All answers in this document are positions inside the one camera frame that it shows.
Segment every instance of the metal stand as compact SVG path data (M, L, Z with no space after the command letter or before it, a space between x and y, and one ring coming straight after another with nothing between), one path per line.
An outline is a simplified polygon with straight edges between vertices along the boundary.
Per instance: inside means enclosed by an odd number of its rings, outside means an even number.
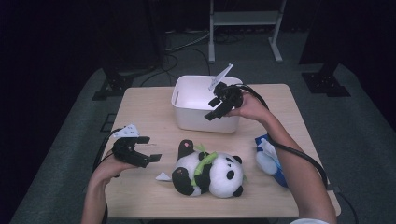
M101 90L97 91L92 97L93 101L103 101L111 96L123 96L126 89L132 86L134 79L132 77L121 76L114 67L103 63L103 70L106 74Z
M325 63L317 73L302 73L306 85L312 93L326 93L329 97L350 96L344 86L340 86L333 73L338 63Z
M215 12L214 0L210 0L209 24L209 62L215 62L214 26L223 25L274 25L274 35L269 37L271 50L277 63L283 62L276 45L277 35L283 19L287 0L282 0L279 11L244 11L244 12Z

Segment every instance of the white shelf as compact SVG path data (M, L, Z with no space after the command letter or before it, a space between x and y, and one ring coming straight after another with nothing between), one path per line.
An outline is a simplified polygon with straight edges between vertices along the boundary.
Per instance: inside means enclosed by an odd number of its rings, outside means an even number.
M214 12L213 25L275 25L278 11Z
M277 63L283 62L279 49L276 45L277 35L279 33L280 23L282 22L283 12L287 0L282 0L278 11L231 11L216 12L214 11L214 0L210 0L210 25L209 25L209 43L208 43L208 60L214 63L215 57L215 26L230 25L274 25L274 35L268 38L271 50Z

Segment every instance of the panda head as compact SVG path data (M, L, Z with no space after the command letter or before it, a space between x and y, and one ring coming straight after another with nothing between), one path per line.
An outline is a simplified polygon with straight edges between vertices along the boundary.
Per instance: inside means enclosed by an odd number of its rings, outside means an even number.
M239 197L243 191L243 181L241 158L218 153L210 169L209 191L219 198Z

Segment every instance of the shelf leg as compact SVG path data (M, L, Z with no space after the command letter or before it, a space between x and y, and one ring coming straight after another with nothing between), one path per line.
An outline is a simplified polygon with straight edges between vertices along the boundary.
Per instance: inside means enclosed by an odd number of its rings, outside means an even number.
M215 42L213 41L214 25L213 25L213 0L210 0L210 24L209 24L209 62L215 62Z
M277 40L277 35L279 34L280 24L282 23L283 13L285 11L286 2L287 2L287 0L282 1L281 5L280 5L279 13L277 14L277 18L276 18L274 35L273 35L273 37L268 38L268 41L270 42L271 50L274 54L274 57L275 57L275 60L277 63L283 62L282 56L280 56L279 49L277 48L277 45L276 45L276 40Z

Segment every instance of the panda plush toy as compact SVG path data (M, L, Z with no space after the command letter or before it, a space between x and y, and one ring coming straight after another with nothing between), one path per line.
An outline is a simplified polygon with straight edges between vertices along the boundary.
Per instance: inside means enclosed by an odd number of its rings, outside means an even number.
M191 140L180 142L176 169L172 173L175 189L188 196L208 191L219 198L241 196L244 190L241 158L222 152L209 154L202 146L199 150L194 149Z

